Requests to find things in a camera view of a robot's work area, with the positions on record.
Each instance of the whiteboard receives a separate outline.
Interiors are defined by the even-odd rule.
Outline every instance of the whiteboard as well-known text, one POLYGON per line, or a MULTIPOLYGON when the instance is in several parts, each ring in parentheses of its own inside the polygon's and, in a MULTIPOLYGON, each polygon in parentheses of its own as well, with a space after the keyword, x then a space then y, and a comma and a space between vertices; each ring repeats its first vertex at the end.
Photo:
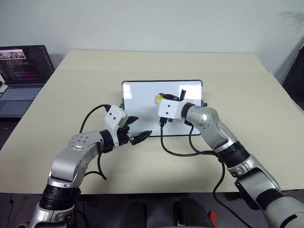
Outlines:
MULTIPOLYGON (((174 81, 124 81, 122 83, 123 107, 128 115, 139 117, 130 125, 129 133, 136 136, 143 131, 152 131, 151 136, 160 136, 160 117, 157 115, 156 96, 159 93, 180 97, 181 90, 186 90, 185 99, 201 106, 203 103, 203 82, 201 80, 174 81)), ((167 122, 163 128, 164 136, 189 135, 191 127, 175 119, 167 122)), ((200 134, 194 128, 193 135, 200 134)))

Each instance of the laptop screen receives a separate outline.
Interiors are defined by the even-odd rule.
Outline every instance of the laptop screen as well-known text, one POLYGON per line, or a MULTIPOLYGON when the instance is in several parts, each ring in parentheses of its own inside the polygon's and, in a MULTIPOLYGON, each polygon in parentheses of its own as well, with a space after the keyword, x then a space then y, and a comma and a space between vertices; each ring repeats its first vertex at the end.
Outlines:
POLYGON ((53 72, 44 45, 0 47, 0 74, 8 85, 44 84, 53 72))

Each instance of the dark floor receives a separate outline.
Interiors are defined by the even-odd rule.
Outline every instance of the dark floor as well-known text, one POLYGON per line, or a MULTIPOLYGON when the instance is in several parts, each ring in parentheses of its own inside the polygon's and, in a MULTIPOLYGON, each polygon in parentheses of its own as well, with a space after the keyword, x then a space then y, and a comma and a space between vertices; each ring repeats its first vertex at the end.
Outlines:
MULTIPOLYGON (((290 190, 285 192, 304 202, 304 190, 290 190)), ((86 215, 90 228, 117 228, 127 205, 135 200, 147 205, 148 227, 157 228, 174 225, 173 203, 187 194, 137 194, 137 195, 84 195, 85 202, 78 201, 76 206, 83 211, 85 205, 86 215)), ((206 211, 214 211, 218 216, 219 228, 245 227, 225 208, 221 207, 212 197, 211 193, 190 193, 189 197, 198 201, 206 211)), ((254 228, 267 228, 261 211, 251 210, 242 199, 228 201, 224 193, 218 193, 219 198, 237 212, 247 223, 254 228)), ((22 222, 29 221, 40 195, 13 194, 13 210, 9 228, 15 228, 22 222)), ((10 211, 10 194, 0 193, 0 227, 4 228, 8 221, 10 211)), ((78 215, 79 228, 85 227, 83 218, 78 215)))

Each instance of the laptop keyboard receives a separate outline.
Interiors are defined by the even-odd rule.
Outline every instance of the laptop keyboard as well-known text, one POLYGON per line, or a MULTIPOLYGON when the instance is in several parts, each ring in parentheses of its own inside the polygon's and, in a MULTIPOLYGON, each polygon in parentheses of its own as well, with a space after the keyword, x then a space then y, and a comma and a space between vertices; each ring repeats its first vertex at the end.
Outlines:
POLYGON ((41 88, 8 88, 1 96, 0 101, 34 100, 41 88))

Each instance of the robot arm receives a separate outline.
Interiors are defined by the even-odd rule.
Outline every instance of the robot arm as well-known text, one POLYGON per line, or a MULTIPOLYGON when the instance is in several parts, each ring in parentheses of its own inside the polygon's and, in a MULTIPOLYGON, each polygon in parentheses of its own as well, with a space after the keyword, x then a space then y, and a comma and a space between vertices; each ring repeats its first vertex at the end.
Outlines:
POLYGON ((261 209, 271 228, 297 228, 304 224, 304 204, 284 196, 274 177, 220 121, 217 111, 189 100, 161 99, 158 115, 180 119, 196 127, 227 170, 236 177, 236 187, 252 209, 261 209))
POLYGON ((109 106, 107 111, 102 131, 74 135, 66 149, 56 157, 29 228, 67 227, 89 162, 101 152, 110 152, 128 141, 135 145, 152 133, 145 131, 138 136, 130 135, 128 125, 138 117, 128 116, 116 105, 109 106))

